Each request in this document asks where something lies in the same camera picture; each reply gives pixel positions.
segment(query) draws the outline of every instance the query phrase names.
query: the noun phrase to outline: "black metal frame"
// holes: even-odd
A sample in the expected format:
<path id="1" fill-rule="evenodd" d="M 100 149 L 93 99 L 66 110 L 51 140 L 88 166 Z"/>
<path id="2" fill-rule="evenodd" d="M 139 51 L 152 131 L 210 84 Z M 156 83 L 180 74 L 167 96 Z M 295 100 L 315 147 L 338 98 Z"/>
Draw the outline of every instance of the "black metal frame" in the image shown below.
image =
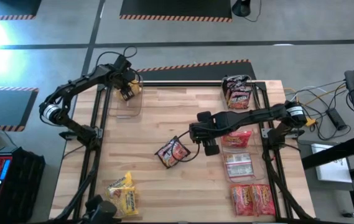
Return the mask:
<path id="1" fill-rule="evenodd" d="M 219 82 L 206 82 L 206 81 L 198 81 L 198 82 L 183 82 L 183 81 L 178 81 L 178 82 L 144 82 L 144 86 L 164 86 L 164 87 L 175 87 L 175 86 L 205 86 L 205 87 L 218 87 L 221 86 L 221 81 Z M 271 105 L 269 104 L 269 99 L 268 99 L 268 93 L 266 91 L 266 85 L 265 82 L 255 82 L 255 83 L 247 83 L 246 86 L 250 86 L 253 90 L 254 97 L 259 99 L 258 95 L 258 90 L 257 87 L 261 90 L 263 94 L 263 100 L 266 108 L 269 108 Z M 95 126 L 96 120 L 98 118 L 98 109 L 99 109 L 99 104 L 100 104 L 100 99 L 102 92 L 104 90 L 104 86 L 98 86 L 96 96 L 95 96 L 95 102 L 94 102 L 94 107 L 93 107 L 93 113 L 91 117 L 91 127 Z M 106 90 L 106 95 L 105 95 L 105 102 L 104 102 L 104 107 L 103 107 L 103 112 L 102 112 L 102 117 L 101 117 L 101 123 L 100 123 L 100 129 L 104 129 L 106 125 L 106 117 L 107 117 L 107 110 L 109 107 L 109 102 L 110 102 L 110 93 L 111 93 L 111 88 L 108 88 Z M 270 128 L 274 128 L 273 122 L 268 123 Z M 264 123 L 259 123 L 259 128 L 264 128 Z M 263 144 L 263 150 L 264 152 L 268 152 L 268 149 L 266 148 L 265 142 L 266 139 L 262 137 L 261 135 L 261 140 Z M 103 142 L 103 137 L 100 138 L 100 149 L 98 151 L 95 151 L 95 158 L 94 160 L 98 161 L 99 164 L 99 159 L 101 156 L 101 145 Z M 83 160 L 83 165 L 82 165 L 82 172 L 80 175 L 80 183 L 79 186 L 82 184 L 82 182 L 86 178 L 87 174 L 87 169 L 88 169 L 88 164 L 90 161 L 90 154 L 91 151 L 87 150 L 85 151 L 84 155 L 84 160 Z M 277 172 L 279 176 L 281 177 L 282 183 L 286 186 L 286 179 L 284 176 L 284 171 L 283 171 L 283 165 L 282 165 L 282 160 L 279 151 L 275 151 L 275 158 L 276 158 L 276 165 L 277 165 Z M 273 167 L 269 167 L 269 164 L 266 163 L 266 168 L 267 168 L 267 173 L 268 173 L 268 180 L 269 180 L 269 186 L 271 188 L 271 193 L 272 193 L 272 198 L 274 200 L 274 205 L 275 205 L 275 212 L 276 212 L 276 218 L 279 219 L 281 218 L 281 211 L 279 208 L 279 203 L 277 199 L 277 191 L 275 187 L 275 182 L 270 178 L 269 176 L 269 169 L 273 169 Z M 96 171 L 95 178 L 92 180 L 90 184 L 90 189 L 89 189 L 89 194 L 88 194 L 88 199 L 91 199 L 94 194 L 95 194 L 95 186 L 96 186 L 96 176 L 98 174 L 98 170 Z M 73 219 L 77 219 L 80 216 L 80 210 L 81 210 L 81 205 L 82 205 L 82 197 L 79 198 L 79 202 L 76 204 L 75 211 L 73 214 Z M 289 205 L 288 201 L 284 198 L 284 206 L 286 208 L 286 215 L 287 218 L 293 218 L 292 216 L 292 210 L 291 206 Z"/>

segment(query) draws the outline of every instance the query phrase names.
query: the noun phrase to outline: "snack bag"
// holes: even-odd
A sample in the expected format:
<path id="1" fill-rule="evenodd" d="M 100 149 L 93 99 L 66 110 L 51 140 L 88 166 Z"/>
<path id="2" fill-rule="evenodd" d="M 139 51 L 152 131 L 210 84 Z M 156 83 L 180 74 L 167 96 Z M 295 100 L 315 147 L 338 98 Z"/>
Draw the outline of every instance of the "snack bag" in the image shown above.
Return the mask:
<path id="1" fill-rule="evenodd" d="M 254 215 L 253 198 L 251 196 L 250 185 L 231 185 L 231 195 L 234 205 L 235 215 Z"/>
<path id="2" fill-rule="evenodd" d="M 221 144 L 225 147 L 247 147 L 251 131 L 235 131 L 221 137 Z"/>
<path id="3" fill-rule="evenodd" d="M 115 182 L 113 182 L 112 184 L 109 184 L 109 186 L 106 188 L 106 195 L 109 197 L 109 195 L 111 194 L 111 191 L 114 188 L 120 188 L 120 187 L 132 187 L 133 186 L 133 178 L 131 177 L 131 172 L 127 172 L 126 175 L 124 175 L 124 177 L 116 180 Z"/>
<path id="4" fill-rule="evenodd" d="M 246 75 L 234 75 L 222 79 L 222 90 L 226 102 L 229 101 L 231 93 L 237 90 L 245 90 L 245 84 L 249 77 Z"/>
<path id="5" fill-rule="evenodd" d="M 250 153 L 224 154 L 229 178 L 254 176 Z"/>
<path id="6" fill-rule="evenodd" d="M 137 215 L 135 203 L 135 187 L 112 188 L 108 198 L 117 207 L 115 218 L 123 218 L 129 215 Z"/>
<path id="7" fill-rule="evenodd" d="M 258 215 L 275 215 L 275 206 L 268 184 L 251 186 L 254 198 L 254 210 Z"/>
<path id="8" fill-rule="evenodd" d="M 228 99 L 228 107 L 231 109 L 247 109 L 250 101 L 251 90 L 232 90 Z"/>
<path id="9" fill-rule="evenodd" d="M 171 150 L 171 146 L 174 142 L 174 149 Z M 155 155 L 159 156 L 159 159 L 167 169 L 178 163 L 178 160 L 175 160 L 172 157 L 171 151 L 173 152 L 174 157 L 178 160 L 181 160 L 190 154 L 190 151 L 179 141 L 177 136 L 174 136 L 173 139 L 155 153 Z"/>

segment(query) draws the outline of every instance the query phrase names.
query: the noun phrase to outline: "wooden table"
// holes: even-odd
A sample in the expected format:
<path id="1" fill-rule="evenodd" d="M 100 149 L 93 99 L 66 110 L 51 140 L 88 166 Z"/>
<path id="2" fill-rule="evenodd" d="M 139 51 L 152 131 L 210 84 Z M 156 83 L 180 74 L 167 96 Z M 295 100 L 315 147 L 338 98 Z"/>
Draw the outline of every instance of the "wooden table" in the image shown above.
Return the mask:
<path id="1" fill-rule="evenodd" d="M 266 81 L 266 86 L 271 106 L 286 100 L 281 81 Z M 95 90 L 96 88 L 91 88 L 79 94 L 73 116 L 78 123 L 90 123 Z M 96 193 L 104 195 L 106 186 L 121 178 L 127 171 L 131 171 L 137 190 L 139 215 L 124 220 L 137 222 L 274 220 L 274 217 L 269 215 L 260 217 L 234 215 L 230 197 L 231 183 L 226 179 L 221 154 L 206 156 L 201 150 L 193 161 L 177 164 L 171 169 L 166 169 L 154 155 L 173 136 L 185 132 L 189 123 L 196 122 L 197 113 L 207 110 L 217 113 L 224 110 L 219 87 L 145 87 L 143 98 L 142 111 L 138 117 L 118 119 L 108 116 L 98 172 Z M 115 101 L 113 97 L 109 114 L 114 113 Z M 259 136 L 258 125 L 247 128 L 254 131 L 253 139 Z M 196 145 L 192 144 L 188 136 L 183 137 L 181 141 L 192 153 L 196 153 Z M 287 140 L 287 143 L 296 146 L 293 140 Z M 79 145 L 78 142 L 69 142 L 65 152 Z M 50 217 L 56 217 L 77 191 L 83 154 L 83 150 L 77 151 L 63 160 Z M 288 189 L 301 207 L 314 217 L 314 208 L 299 152 L 286 147 L 281 150 L 281 157 Z M 267 184 L 268 178 L 247 184 L 252 183 Z M 280 192 L 278 199 L 281 212 L 284 214 Z"/>

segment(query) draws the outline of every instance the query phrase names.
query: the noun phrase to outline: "concrete floor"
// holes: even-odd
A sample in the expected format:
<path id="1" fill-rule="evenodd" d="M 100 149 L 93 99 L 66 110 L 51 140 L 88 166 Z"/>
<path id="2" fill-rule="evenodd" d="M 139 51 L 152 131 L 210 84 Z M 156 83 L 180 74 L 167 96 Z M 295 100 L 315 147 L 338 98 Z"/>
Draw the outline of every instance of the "concrete floor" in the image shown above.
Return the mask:
<path id="1" fill-rule="evenodd" d="M 295 89 L 342 80 L 345 70 L 354 69 L 354 44 L 272 46 L 264 42 L 248 46 L 251 41 L 259 40 L 354 40 L 354 1 L 351 0 L 263 0 L 257 23 L 234 17 L 231 24 L 124 21 L 118 19 L 122 0 L 105 1 L 103 10 L 98 8 L 100 2 L 42 0 L 35 20 L 0 21 L 0 45 L 17 48 L 0 50 L 0 86 L 40 88 L 25 131 L 10 133 L 16 144 L 44 155 L 47 162 L 32 218 L 35 222 L 48 218 L 65 147 L 65 141 L 57 135 L 64 129 L 41 123 L 38 106 L 56 86 L 82 74 L 83 64 L 90 59 L 91 50 L 95 48 L 90 39 L 97 12 L 102 12 L 99 29 L 94 29 L 98 31 L 97 44 L 203 41 L 245 41 L 246 44 L 233 47 L 143 47 L 131 58 L 134 68 L 248 58 L 258 80 L 282 80 L 285 87 Z M 252 2 L 252 16 L 255 16 L 258 1 Z M 92 58 L 87 61 L 91 68 L 97 56 L 105 50 L 109 49 L 93 49 Z M 112 55 L 105 55 L 101 62 L 113 60 Z M 303 94 L 301 99 L 305 102 L 311 97 Z M 319 102 L 313 107 L 321 111 L 325 109 Z M 345 122 L 354 127 L 354 119 L 351 119 L 354 114 L 347 108 L 344 96 L 338 97 L 337 109 Z M 325 121 L 322 132 L 328 135 L 332 131 L 332 124 Z M 333 141 L 352 137 L 353 131 Z M 301 139 L 318 140 L 315 133 L 308 131 Z M 310 191 L 318 218 L 354 222 L 339 217 L 341 210 L 352 209 L 347 195 L 330 190 Z"/>

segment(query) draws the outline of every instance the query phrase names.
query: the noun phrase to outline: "orange and black striped tape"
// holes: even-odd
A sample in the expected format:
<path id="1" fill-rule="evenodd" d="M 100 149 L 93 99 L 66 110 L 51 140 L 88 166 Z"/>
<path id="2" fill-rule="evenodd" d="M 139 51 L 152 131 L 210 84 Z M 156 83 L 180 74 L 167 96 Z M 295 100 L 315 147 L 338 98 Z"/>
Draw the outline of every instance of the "orange and black striped tape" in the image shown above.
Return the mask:
<path id="1" fill-rule="evenodd" d="M 6 90 L 6 91 L 39 91 L 38 88 L 30 88 L 30 87 L 3 87 L 3 86 L 0 86 L 0 90 Z"/>
<path id="2" fill-rule="evenodd" d="M 10 15 L 10 16 L 0 16 L 0 21 L 2 20 L 29 20 L 34 19 L 33 15 Z"/>
<path id="3" fill-rule="evenodd" d="M 150 71 L 168 70 L 168 69 L 176 69 L 176 68 L 202 67 L 202 66 L 209 66 L 209 65 L 223 65 L 229 63 L 241 63 L 241 62 L 250 63 L 248 59 L 241 59 L 241 60 L 229 60 L 223 62 L 207 62 L 207 63 L 196 63 L 190 65 L 174 65 L 174 66 L 165 66 L 165 67 L 156 67 L 156 68 L 143 68 L 143 69 L 137 69 L 137 72 L 150 72 Z"/>
<path id="4" fill-rule="evenodd" d="M 25 130 L 25 126 L 21 126 L 21 125 L 0 125 L 0 131 L 23 131 Z"/>
<path id="5" fill-rule="evenodd" d="M 194 21 L 194 22 L 232 22 L 228 17 L 208 16 L 156 16 L 156 15 L 121 15 L 120 19 L 162 20 L 162 21 Z"/>

